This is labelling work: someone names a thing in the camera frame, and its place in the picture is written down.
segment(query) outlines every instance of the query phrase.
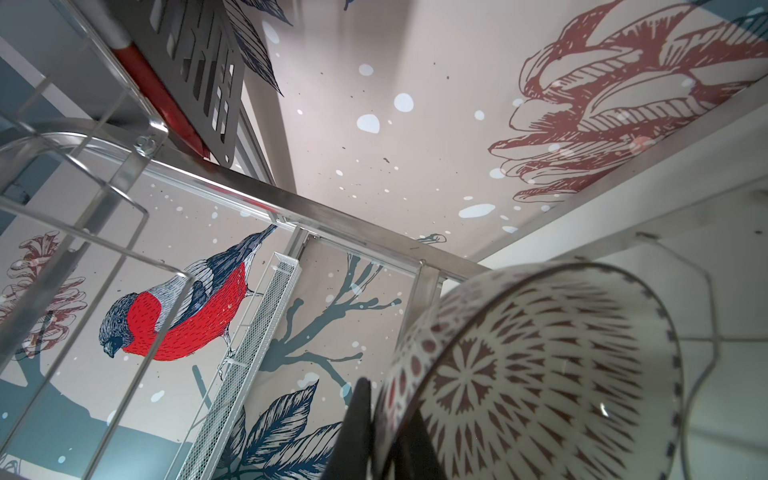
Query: bird head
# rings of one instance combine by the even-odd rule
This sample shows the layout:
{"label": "bird head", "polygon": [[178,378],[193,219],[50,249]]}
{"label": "bird head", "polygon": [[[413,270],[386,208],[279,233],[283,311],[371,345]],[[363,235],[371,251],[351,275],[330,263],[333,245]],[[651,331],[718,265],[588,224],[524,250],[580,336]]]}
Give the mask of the bird head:
{"label": "bird head", "polygon": [[129,346],[134,335],[128,328],[128,310],[136,301],[138,293],[131,293],[115,302],[101,321],[98,342],[104,347],[104,353],[114,358],[119,349]]}

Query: wallpaper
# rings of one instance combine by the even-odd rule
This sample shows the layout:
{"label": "wallpaper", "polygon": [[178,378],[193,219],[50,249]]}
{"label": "wallpaper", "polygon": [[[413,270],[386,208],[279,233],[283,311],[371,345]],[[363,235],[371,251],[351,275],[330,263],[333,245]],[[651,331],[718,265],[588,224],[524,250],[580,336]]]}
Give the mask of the wallpaper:
{"label": "wallpaper", "polygon": [[413,279],[320,241],[300,264],[217,480],[318,478],[357,379],[378,396]]}
{"label": "wallpaper", "polygon": [[[81,159],[108,177],[114,164]],[[95,186],[60,165],[28,203],[72,222]],[[131,196],[150,212],[136,251],[199,279],[172,322],[128,407],[95,478],[163,478],[203,404],[207,411],[223,373],[222,360],[242,339],[238,329],[258,304],[259,279],[290,232],[199,197],[160,179],[142,176]],[[104,236],[125,244],[138,212],[121,206]],[[64,235],[17,217],[0,235],[0,321],[35,280]],[[91,246],[38,320],[16,358],[0,375],[0,439],[4,439],[61,351],[118,256]],[[82,334],[45,387],[0,467],[26,478],[80,478],[148,345],[168,316],[178,283],[166,271],[128,260],[94,309]],[[208,386],[211,391],[204,399]],[[182,458],[194,432],[182,448]]]}
{"label": "wallpaper", "polygon": [[229,3],[298,193],[469,258],[768,72],[753,3]]}

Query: bird wing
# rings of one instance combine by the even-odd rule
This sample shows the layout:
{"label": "bird wing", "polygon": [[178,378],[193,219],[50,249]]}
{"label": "bird wing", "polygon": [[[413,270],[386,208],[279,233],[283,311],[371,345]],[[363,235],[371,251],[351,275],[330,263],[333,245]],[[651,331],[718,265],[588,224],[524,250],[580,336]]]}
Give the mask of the bird wing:
{"label": "bird wing", "polygon": [[[192,289],[181,301],[181,306],[176,314],[176,318],[174,318],[173,322],[170,324],[171,329],[179,326],[195,313],[199,312],[210,298],[214,288],[214,272],[210,269],[206,260],[198,260],[197,262],[192,263],[185,269],[185,271],[193,274],[196,280],[192,284]],[[180,276],[175,276],[166,283],[154,286],[148,290],[149,293],[152,293],[158,300],[160,300],[160,304],[162,305],[161,314],[154,325],[155,332],[160,331],[163,322],[170,314],[170,309],[173,308],[174,302],[183,288],[184,279]]]}

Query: metal mesh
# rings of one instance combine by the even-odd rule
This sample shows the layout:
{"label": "metal mesh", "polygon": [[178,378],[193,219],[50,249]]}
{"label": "metal mesh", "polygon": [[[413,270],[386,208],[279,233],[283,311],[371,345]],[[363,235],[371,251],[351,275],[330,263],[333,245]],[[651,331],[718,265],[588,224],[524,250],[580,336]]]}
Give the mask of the metal mesh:
{"label": "metal mesh", "polygon": [[269,348],[275,328],[288,304],[301,273],[298,260],[274,254],[277,265],[243,342],[237,348],[197,438],[184,460],[178,480],[208,480],[232,429],[237,413],[250,390],[256,372]]}

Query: perforated metal panel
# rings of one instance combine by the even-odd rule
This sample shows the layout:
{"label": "perforated metal panel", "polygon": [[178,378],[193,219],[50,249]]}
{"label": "perforated metal panel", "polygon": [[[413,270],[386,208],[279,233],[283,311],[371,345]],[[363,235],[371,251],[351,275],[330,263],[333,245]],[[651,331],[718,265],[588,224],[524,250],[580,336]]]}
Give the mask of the perforated metal panel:
{"label": "perforated metal panel", "polygon": [[184,460],[178,480],[208,480],[213,476],[234,419],[253,384],[277,323],[282,318],[288,299],[299,279],[301,267],[298,260],[279,253],[275,253],[273,259],[276,262],[270,264],[273,269],[272,279],[243,342],[237,347],[234,362],[227,369],[224,381],[187,459]]}
{"label": "perforated metal panel", "polygon": [[234,160],[245,64],[222,0],[107,0],[216,160]]}

